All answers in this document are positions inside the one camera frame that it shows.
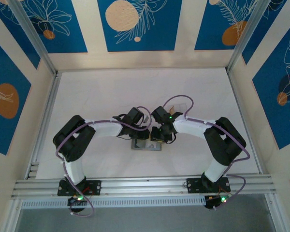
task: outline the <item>robotic arm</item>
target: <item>robotic arm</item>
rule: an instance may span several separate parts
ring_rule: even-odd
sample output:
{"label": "robotic arm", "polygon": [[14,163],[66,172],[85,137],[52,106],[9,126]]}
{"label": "robotic arm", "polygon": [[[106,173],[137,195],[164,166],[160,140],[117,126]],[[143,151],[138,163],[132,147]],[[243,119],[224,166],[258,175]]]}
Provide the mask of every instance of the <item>robotic arm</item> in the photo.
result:
{"label": "robotic arm", "polygon": [[[77,134],[70,137],[59,152],[63,155],[66,163],[66,171],[71,178],[72,182],[78,187],[86,181],[83,172],[81,156],[84,154],[93,136],[121,136],[129,135],[134,139],[148,139],[150,132],[146,127],[139,127],[136,125],[144,114],[133,107],[128,114],[115,116],[109,120],[92,121],[84,120],[79,115],[73,116],[69,122],[55,135],[53,143],[56,148],[78,127],[90,123],[80,129]],[[139,129],[139,131],[131,129],[129,126]]]}
{"label": "robotic arm", "polygon": [[213,185],[223,176],[232,161],[242,152],[242,149],[229,137],[222,138],[225,133],[214,125],[222,127],[243,147],[246,142],[232,123],[225,117],[219,120],[203,121],[197,118],[186,118],[182,113],[173,115],[159,106],[152,113],[154,119],[161,124],[160,128],[152,128],[151,140],[168,142],[172,140],[172,134],[186,133],[200,137],[207,141],[213,155],[212,162],[202,175],[202,184],[212,190]]}
{"label": "robotic arm", "polygon": [[[220,131],[214,124],[219,125],[230,133],[243,147],[246,143],[243,137],[238,133],[232,123],[225,117],[214,121],[202,121],[197,118],[185,118],[182,113],[176,112],[173,115],[168,113],[163,107],[159,106],[152,112],[153,118],[161,126],[153,127],[150,134],[146,127],[136,125],[144,114],[137,108],[132,108],[128,114],[115,116],[110,120],[90,121],[84,120],[80,116],[74,116],[70,121],[56,134],[53,143],[56,148],[64,139],[76,128],[81,125],[92,122],[67,140],[60,149],[66,162],[66,169],[72,182],[78,186],[86,181],[83,172],[81,156],[85,152],[93,136],[121,136],[129,135],[134,139],[148,139],[149,135],[152,141],[168,142],[172,140],[172,135],[177,133],[191,134],[207,141],[213,155],[210,166],[202,175],[202,184],[211,190],[224,174],[231,162],[241,153],[241,148],[228,136],[222,138],[224,132]],[[128,126],[140,129],[136,131]]]}

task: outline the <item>black mounting bracket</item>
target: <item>black mounting bracket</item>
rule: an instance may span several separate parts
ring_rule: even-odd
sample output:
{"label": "black mounting bracket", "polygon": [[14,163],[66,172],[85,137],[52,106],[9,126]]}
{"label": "black mounting bracket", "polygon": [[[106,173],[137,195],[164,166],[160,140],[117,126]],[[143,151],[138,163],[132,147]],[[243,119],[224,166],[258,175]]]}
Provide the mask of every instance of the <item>black mounting bracket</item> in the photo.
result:
{"label": "black mounting bracket", "polygon": [[202,184],[201,178],[188,178],[186,182],[188,193],[218,193],[219,188],[226,192],[231,191],[229,180],[226,177],[221,177],[217,182],[213,183],[211,189]]}
{"label": "black mounting bracket", "polygon": [[[86,180],[86,178],[76,185],[81,192],[86,196],[100,196],[101,181],[100,180]],[[74,196],[79,193],[71,186],[67,179],[60,180],[57,196]]]}

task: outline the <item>white platform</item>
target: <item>white platform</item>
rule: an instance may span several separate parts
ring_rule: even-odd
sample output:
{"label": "white platform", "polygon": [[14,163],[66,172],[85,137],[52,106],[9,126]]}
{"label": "white platform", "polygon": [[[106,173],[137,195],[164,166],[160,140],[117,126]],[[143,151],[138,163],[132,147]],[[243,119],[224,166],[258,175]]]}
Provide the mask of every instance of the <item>white platform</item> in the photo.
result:
{"label": "white platform", "polygon": [[[227,117],[247,141],[252,158],[236,163],[229,173],[259,172],[224,68],[128,69],[62,74],[36,178],[63,177],[52,140],[73,115],[109,119],[134,106],[145,106],[152,112],[177,94],[194,99],[189,116]],[[180,103],[190,105],[185,98],[174,99],[169,105]],[[108,137],[91,141],[83,155],[83,167],[87,177],[191,175],[204,172],[211,159],[205,140],[185,134],[178,134],[171,145],[163,144],[162,151],[131,150],[131,141]]]}

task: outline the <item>cable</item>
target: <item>cable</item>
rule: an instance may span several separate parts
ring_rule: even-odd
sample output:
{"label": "cable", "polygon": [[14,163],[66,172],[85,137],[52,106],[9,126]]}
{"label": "cable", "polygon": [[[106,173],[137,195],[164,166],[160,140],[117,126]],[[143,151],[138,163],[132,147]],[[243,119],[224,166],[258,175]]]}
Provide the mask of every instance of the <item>cable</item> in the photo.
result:
{"label": "cable", "polygon": [[231,162],[231,164],[228,166],[228,168],[224,171],[224,174],[231,168],[231,166],[236,163],[236,162],[239,162],[239,161],[244,161],[244,160],[248,160],[250,159],[250,153],[243,147],[243,145],[240,144],[239,141],[237,141],[237,139],[235,139],[229,132],[227,132],[225,129],[223,129],[221,126],[218,126],[217,124],[215,123],[211,123],[211,122],[205,122],[203,120],[200,120],[200,119],[194,119],[194,118],[186,118],[188,121],[193,121],[193,122],[199,122],[199,123],[203,123],[203,124],[206,124],[206,125],[211,125],[211,126],[214,126],[216,128],[218,128],[219,130],[221,130],[222,132],[224,132],[230,139],[232,139],[236,145],[238,145],[246,154],[247,154],[247,157],[245,158],[240,158],[240,159],[236,159],[236,160],[233,160]]}
{"label": "cable", "polygon": [[145,119],[145,117],[144,117],[144,115],[142,115],[142,121],[137,126],[140,126],[144,122],[144,119]]}
{"label": "cable", "polygon": [[[147,112],[148,112],[148,117],[150,118],[150,122],[149,122],[149,125],[148,126],[150,126],[150,124],[151,124],[151,113],[150,113],[150,111],[149,110],[147,110],[145,107],[143,107],[143,106],[138,106],[137,107],[137,109],[145,109]],[[144,119],[145,119],[145,116],[144,116],[144,114],[143,114],[143,119],[142,119],[142,122],[138,125],[138,126],[140,126],[143,122],[144,122]]]}
{"label": "cable", "polygon": [[[143,109],[145,109],[148,113],[149,113],[149,115],[150,115],[150,111],[147,109],[147,108],[145,108],[145,107],[143,107],[143,106],[139,106],[139,108],[143,108]],[[75,212],[72,212],[71,210],[70,210],[70,213],[72,214],[72,215],[76,215],[76,216],[79,216],[79,217],[83,217],[83,218],[86,218],[86,217],[89,217],[89,216],[91,216],[92,214],[93,214],[93,212],[94,212],[94,207],[93,207],[93,205],[92,205],[92,203],[90,202],[90,200],[81,192],[81,190],[73,183],[73,181],[71,180],[71,178],[69,177],[69,174],[68,174],[68,171],[67,171],[67,167],[66,167],[66,164],[65,164],[65,159],[63,158],[63,157],[61,157],[60,155],[59,155],[59,151],[60,151],[60,149],[62,148],[62,146],[75,134],[75,133],[77,133],[79,130],[81,130],[82,128],[84,128],[84,127],[86,127],[86,126],[88,126],[88,125],[91,125],[91,124],[97,124],[97,123],[105,123],[105,122],[110,122],[110,123],[118,123],[118,124],[121,124],[121,125],[124,125],[124,126],[126,126],[126,127],[129,127],[129,128],[131,128],[131,129],[133,129],[133,130],[136,130],[136,131],[145,131],[145,130],[147,130],[149,127],[150,127],[150,125],[151,125],[151,122],[152,122],[152,118],[150,117],[150,122],[149,122],[149,125],[146,127],[146,128],[143,128],[143,129],[139,129],[139,128],[135,128],[135,127],[133,127],[133,126],[130,126],[129,124],[126,124],[126,123],[123,123],[123,122],[119,122],[119,121],[113,121],[113,120],[100,120],[100,121],[94,121],[94,122],[88,122],[88,123],[85,123],[85,124],[83,124],[83,125],[81,125],[81,126],[79,126],[78,128],[76,128],[75,130],[73,130],[62,142],[61,142],[61,144],[58,146],[58,148],[57,148],[57,150],[56,150],[56,152],[55,152],[55,155],[62,161],[62,166],[63,166],[63,171],[64,171],[64,173],[65,173],[65,176],[66,176],[66,178],[67,178],[67,180],[69,181],[69,183],[71,184],[71,186],[82,196],[82,197],[84,197],[84,199],[88,202],[88,204],[90,205],[90,207],[91,207],[91,213],[89,213],[89,214],[86,214],[86,215],[81,215],[81,214],[79,214],[79,213],[75,213]]]}
{"label": "cable", "polygon": [[188,95],[180,94],[180,95],[176,95],[176,96],[174,96],[174,97],[171,97],[169,100],[167,100],[167,101],[165,102],[165,104],[164,104],[162,107],[164,108],[165,105],[166,105],[170,100],[172,100],[172,99],[174,99],[174,98],[178,98],[178,97],[185,97],[185,98],[190,99],[190,101],[191,101],[191,106],[190,106],[190,108],[189,108],[189,109],[184,113],[184,117],[186,118],[188,112],[193,108],[193,105],[194,105],[194,101],[193,101],[193,99],[192,99],[191,97],[189,97]]}
{"label": "cable", "polygon": [[227,132],[225,129],[223,129],[221,126],[218,126],[217,124],[214,124],[214,123],[211,123],[211,122],[205,122],[204,120],[200,120],[200,119],[194,119],[194,118],[187,118],[187,113],[193,108],[194,106],[194,101],[191,97],[187,96],[187,95],[176,95],[174,97],[171,97],[169,100],[167,100],[165,102],[165,104],[163,105],[163,108],[165,107],[165,105],[172,99],[174,98],[177,98],[177,97],[185,97],[185,98],[188,98],[191,100],[191,106],[190,108],[184,113],[184,117],[186,120],[188,121],[194,121],[194,122],[199,122],[199,123],[203,123],[203,124],[208,124],[208,125],[211,125],[211,126],[214,126],[216,128],[218,128],[219,130],[221,130],[222,132],[224,132],[229,138],[231,138],[246,154],[247,154],[247,157],[246,158],[241,158],[241,159],[236,159],[234,160],[233,162],[231,162],[231,164],[229,165],[229,167],[226,169],[226,171],[224,172],[224,174],[231,168],[232,164],[234,164],[235,162],[238,162],[238,161],[244,161],[244,160],[248,160],[250,159],[250,153],[237,141],[237,139],[235,139],[229,132]]}
{"label": "cable", "polygon": [[126,138],[123,138],[123,137],[120,137],[120,136],[116,136],[117,138],[119,139],[124,139],[124,140],[131,140],[132,138],[129,138],[129,139],[126,139]]}
{"label": "cable", "polygon": [[215,210],[218,209],[218,208],[220,208],[220,207],[222,207],[223,205],[225,205],[226,203],[228,203],[232,198],[234,198],[236,195],[238,195],[243,190],[243,188],[246,185],[246,179],[244,177],[242,177],[242,176],[233,175],[233,174],[227,174],[226,176],[235,177],[235,178],[241,178],[244,182],[243,182],[243,185],[241,186],[241,188],[235,194],[233,194],[224,204],[221,204],[221,205],[217,206],[215,208]]}
{"label": "cable", "polygon": [[[221,130],[222,132],[224,132],[225,134],[226,134],[226,136],[228,136],[230,139],[232,139],[240,148],[241,148],[241,150],[243,150],[246,154],[247,154],[247,157],[245,157],[245,158],[240,158],[240,159],[236,159],[236,160],[233,160],[232,162],[231,162],[231,164],[228,166],[228,168],[224,171],[224,173],[223,174],[225,174],[230,168],[231,168],[231,166],[234,164],[234,163],[236,163],[236,162],[239,162],[239,161],[244,161],[244,160],[248,160],[248,159],[250,159],[250,157],[251,157],[251,155],[250,155],[250,153],[244,148],[244,146],[243,145],[241,145],[238,141],[237,141],[237,139],[235,139],[229,132],[227,132],[225,129],[223,129],[221,126],[219,126],[219,125],[217,125],[217,124],[215,124],[215,123],[211,123],[211,122],[205,122],[204,120],[200,120],[200,119],[194,119],[194,118],[188,118],[187,117],[187,113],[193,108],[193,105],[194,105],[194,101],[193,101],[193,99],[191,98],[191,97],[189,97],[189,96],[187,96],[187,95],[176,95],[176,96],[174,96],[174,97],[171,97],[169,100],[167,100],[166,101],[166,103],[163,105],[163,107],[165,107],[165,105],[170,101],[170,100],[172,100],[172,99],[174,99],[174,98],[177,98],[177,97],[186,97],[186,98],[189,98],[190,100],[191,100],[191,106],[190,106],[190,108],[184,113],[184,117],[185,117],[185,119],[186,120],[188,120],[188,121],[193,121],[193,122],[198,122],[198,123],[203,123],[203,124],[205,124],[205,125],[211,125],[211,126],[214,126],[214,127],[216,127],[217,129],[219,129],[219,130]],[[232,197],[234,197],[234,196],[236,196],[236,195],[238,195],[242,190],[243,190],[243,188],[245,187],[245,185],[246,185],[246,179],[244,178],[244,177],[241,177],[241,176],[239,176],[239,175],[231,175],[231,174],[227,174],[226,176],[231,176],[231,177],[238,177],[238,178],[241,178],[241,179],[243,179],[244,180],[244,183],[243,183],[243,186],[234,194],[234,195],[232,195]]]}
{"label": "cable", "polygon": [[174,139],[170,143],[166,143],[166,144],[172,144],[174,143],[175,140],[176,140],[176,135],[174,134]]}

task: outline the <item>beige circle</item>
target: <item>beige circle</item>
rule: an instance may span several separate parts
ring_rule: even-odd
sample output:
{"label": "beige circle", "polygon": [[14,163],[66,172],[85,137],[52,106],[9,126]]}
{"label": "beige circle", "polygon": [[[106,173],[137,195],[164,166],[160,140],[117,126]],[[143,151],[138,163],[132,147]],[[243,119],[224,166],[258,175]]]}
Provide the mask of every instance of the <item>beige circle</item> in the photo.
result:
{"label": "beige circle", "polygon": [[139,22],[139,14],[128,1],[114,1],[105,12],[108,25],[116,31],[126,31],[135,27]]}
{"label": "beige circle", "polygon": [[134,41],[136,41],[136,42],[140,42],[140,41],[141,41],[141,37],[138,37],[138,36],[135,37],[135,38],[134,38]]}
{"label": "beige circle", "polygon": [[209,4],[216,5],[220,0],[209,0]]}
{"label": "beige circle", "polygon": [[3,3],[3,4],[5,4],[5,5],[8,4],[6,0],[0,0],[0,2]]}

